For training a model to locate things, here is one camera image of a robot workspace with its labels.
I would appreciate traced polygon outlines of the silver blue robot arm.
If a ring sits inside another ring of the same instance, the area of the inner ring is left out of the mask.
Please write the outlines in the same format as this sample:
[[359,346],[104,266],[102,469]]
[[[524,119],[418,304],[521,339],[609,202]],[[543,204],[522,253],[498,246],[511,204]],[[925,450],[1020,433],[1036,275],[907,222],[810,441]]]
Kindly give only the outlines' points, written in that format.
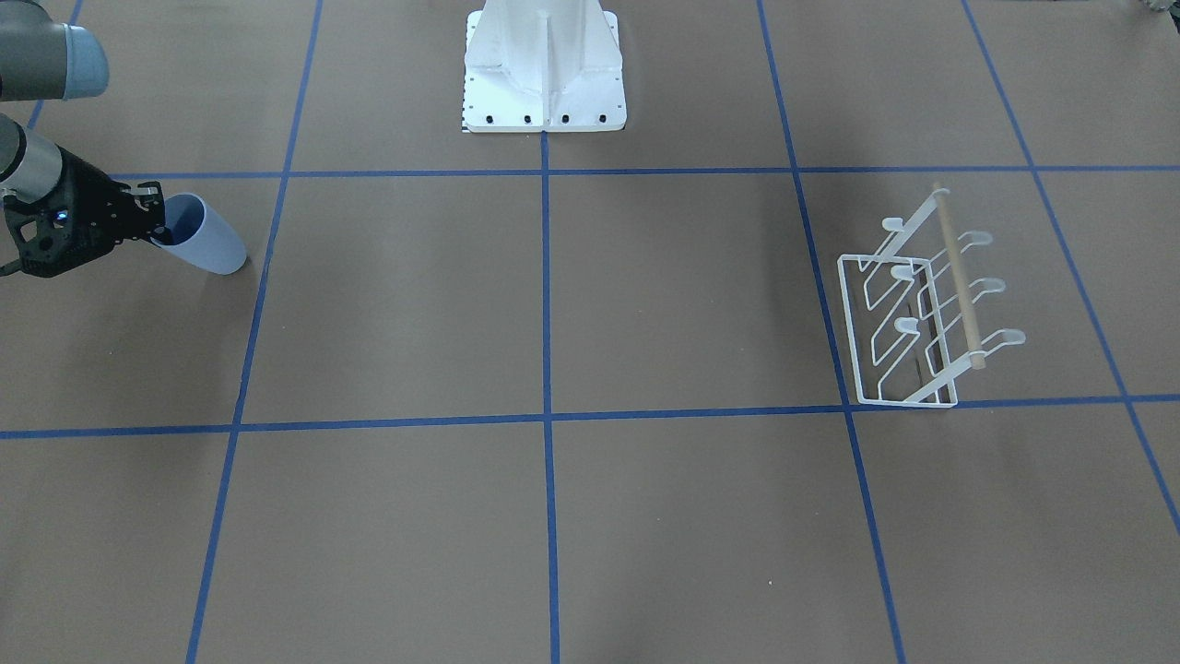
[[[4,101],[70,101],[109,85],[101,42],[58,22],[37,1],[1,4]],[[4,226],[17,272],[53,278],[100,259],[125,241],[171,243],[159,182],[114,180],[66,147],[4,116]]]

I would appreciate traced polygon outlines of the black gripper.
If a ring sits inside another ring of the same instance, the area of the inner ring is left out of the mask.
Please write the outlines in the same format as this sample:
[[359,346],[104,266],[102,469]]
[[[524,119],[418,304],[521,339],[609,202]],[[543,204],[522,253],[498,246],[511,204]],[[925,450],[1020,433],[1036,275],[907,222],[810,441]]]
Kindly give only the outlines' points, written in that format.
[[63,147],[50,184],[26,193],[4,189],[4,216],[17,259],[4,264],[4,277],[24,272],[53,278],[67,270],[100,259],[124,241],[156,246],[175,245],[169,226],[144,226],[142,219],[163,219],[165,198],[160,184],[122,184],[100,169]]

